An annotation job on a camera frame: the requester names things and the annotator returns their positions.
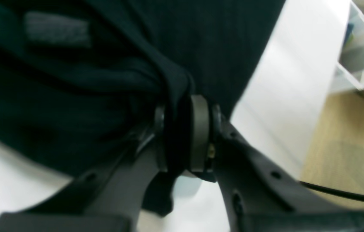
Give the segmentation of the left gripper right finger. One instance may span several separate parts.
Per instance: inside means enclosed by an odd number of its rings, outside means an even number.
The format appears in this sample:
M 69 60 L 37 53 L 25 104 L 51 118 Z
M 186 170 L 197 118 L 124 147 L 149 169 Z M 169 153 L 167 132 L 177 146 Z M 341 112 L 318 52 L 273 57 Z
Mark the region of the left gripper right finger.
M 190 97 L 190 170 L 212 175 L 232 232 L 364 232 L 364 210 L 335 205 L 248 144 L 201 95 Z

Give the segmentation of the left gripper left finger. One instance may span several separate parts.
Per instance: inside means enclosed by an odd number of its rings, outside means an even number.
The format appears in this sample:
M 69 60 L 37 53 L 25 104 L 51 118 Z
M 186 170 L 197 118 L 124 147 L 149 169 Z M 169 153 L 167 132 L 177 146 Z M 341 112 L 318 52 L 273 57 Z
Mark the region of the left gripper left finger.
M 168 170 L 165 106 L 133 128 L 111 157 L 41 203 L 0 215 L 0 232 L 133 232 L 145 192 Z

